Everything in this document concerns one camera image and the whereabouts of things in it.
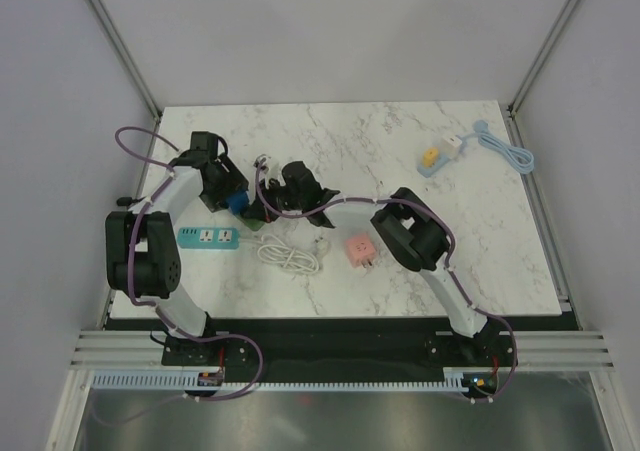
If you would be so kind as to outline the blue cube plug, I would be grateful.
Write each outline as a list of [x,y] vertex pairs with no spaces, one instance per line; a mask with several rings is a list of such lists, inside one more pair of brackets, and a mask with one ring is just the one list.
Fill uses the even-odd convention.
[[250,200],[247,191],[238,191],[229,196],[225,203],[227,209],[234,216],[242,216],[243,213],[249,208]]

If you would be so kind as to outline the green power strip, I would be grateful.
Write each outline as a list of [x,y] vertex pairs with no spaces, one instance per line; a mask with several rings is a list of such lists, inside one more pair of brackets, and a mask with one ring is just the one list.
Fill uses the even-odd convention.
[[252,232],[260,231],[265,226],[265,223],[258,219],[239,216],[238,220]]

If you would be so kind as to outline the teal power strip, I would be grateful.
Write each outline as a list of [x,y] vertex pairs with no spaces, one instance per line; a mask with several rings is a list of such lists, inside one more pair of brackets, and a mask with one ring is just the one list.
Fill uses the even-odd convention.
[[182,227],[177,233],[177,244],[191,250],[236,250],[239,231],[233,227]]

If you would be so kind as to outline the pink cube socket adapter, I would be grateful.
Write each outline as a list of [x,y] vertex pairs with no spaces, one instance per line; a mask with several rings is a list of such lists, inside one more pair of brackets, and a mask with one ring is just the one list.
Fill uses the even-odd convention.
[[361,233],[347,239],[345,250],[347,258],[354,268],[370,267],[377,255],[374,244],[367,233]]

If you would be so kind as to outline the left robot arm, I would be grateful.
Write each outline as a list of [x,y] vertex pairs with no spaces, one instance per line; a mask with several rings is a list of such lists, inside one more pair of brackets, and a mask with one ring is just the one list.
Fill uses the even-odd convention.
[[[177,156],[165,163],[132,151],[122,134],[135,130],[164,142]],[[220,342],[206,331],[207,312],[181,284],[174,222],[196,200],[212,213],[226,210],[240,215],[249,206],[248,180],[230,159],[226,140],[212,132],[192,132],[184,151],[167,138],[135,126],[118,129],[115,140],[127,154],[163,168],[164,175],[150,194],[137,200],[120,199],[122,209],[107,216],[108,284],[125,293],[134,306],[153,309],[172,335],[186,339],[185,353],[196,363],[211,363]]]

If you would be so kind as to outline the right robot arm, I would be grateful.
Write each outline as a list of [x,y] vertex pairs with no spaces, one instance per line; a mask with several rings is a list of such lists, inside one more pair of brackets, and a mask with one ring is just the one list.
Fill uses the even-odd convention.
[[322,186],[301,161],[278,171],[261,155],[254,168],[250,218],[263,222],[305,219],[320,228],[375,232],[395,261],[421,276],[434,293],[458,341],[460,357],[477,365],[493,354],[499,329],[455,275],[454,234],[413,191],[401,187],[381,199],[346,196]]

